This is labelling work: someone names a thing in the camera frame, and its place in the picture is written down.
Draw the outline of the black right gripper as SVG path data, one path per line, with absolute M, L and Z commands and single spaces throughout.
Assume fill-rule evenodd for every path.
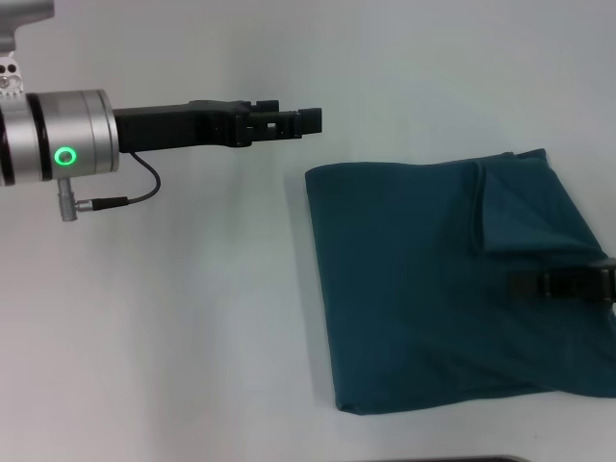
M 614 303 L 615 259 L 574 268 L 511 272 L 509 295 L 518 299 L 557 297 Z

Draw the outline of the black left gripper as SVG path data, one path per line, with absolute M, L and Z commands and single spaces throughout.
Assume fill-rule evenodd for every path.
M 322 132 L 322 109 L 280 112 L 278 100 L 195 100 L 170 106 L 114 110 L 119 151 L 156 151 L 199 145 L 247 147 L 299 140 Z

